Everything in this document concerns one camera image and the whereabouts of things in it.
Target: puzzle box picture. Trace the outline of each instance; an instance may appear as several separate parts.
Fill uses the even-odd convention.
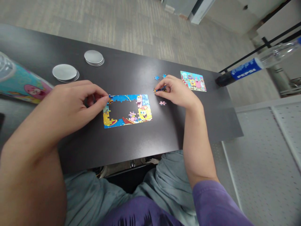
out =
[[[150,110],[151,108],[147,95],[109,95],[109,97],[109,102],[103,109],[103,123],[105,129],[117,126],[132,125],[152,120]],[[123,101],[135,101],[137,104],[137,108],[133,109],[130,112],[125,112],[124,117],[122,117],[121,119],[111,119],[109,115],[109,105],[114,104],[115,102],[122,103]]]
[[[191,89],[206,92],[206,86],[202,75],[181,71],[183,82]]]

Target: right hand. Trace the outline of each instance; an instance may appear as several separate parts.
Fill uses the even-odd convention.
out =
[[[181,79],[172,75],[168,75],[161,80],[155,89],[161,89],[166,84],[166,91],[158,91],[157,96],[166,98],[176,105],[182,106],[186,109],[191,109],[197,104],[201,104],[199,98],[184,84]]]

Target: cup with patrick print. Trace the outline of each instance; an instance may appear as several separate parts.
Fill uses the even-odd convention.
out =
[[[0,52],[0,93],[34,104],[41,102],[53,86]]]

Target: chair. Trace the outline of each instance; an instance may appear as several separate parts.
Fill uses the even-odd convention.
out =
[[[149,163],[120,171],[105,178],[110,183],[121,187],[126,193],[132,194],[136,187],[143,182],[146,173],[155,167],[155,164]]]

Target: partially assembled puzzle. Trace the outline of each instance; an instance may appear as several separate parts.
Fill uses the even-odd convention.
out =
[[[148,96],[145,94],[137,95],[109,95],[109,102],[103,109],[103,123],[104,128],[112,128],[117,126],[137,124],[141,122],[147,122],[152,120],[150,103]],[[114,102],[123,102],[123,101],[135,101],[137,104],[137,109],[130,111],[128,116],[122,117],[122,119],[111,119],[109,115],[109,105]]]

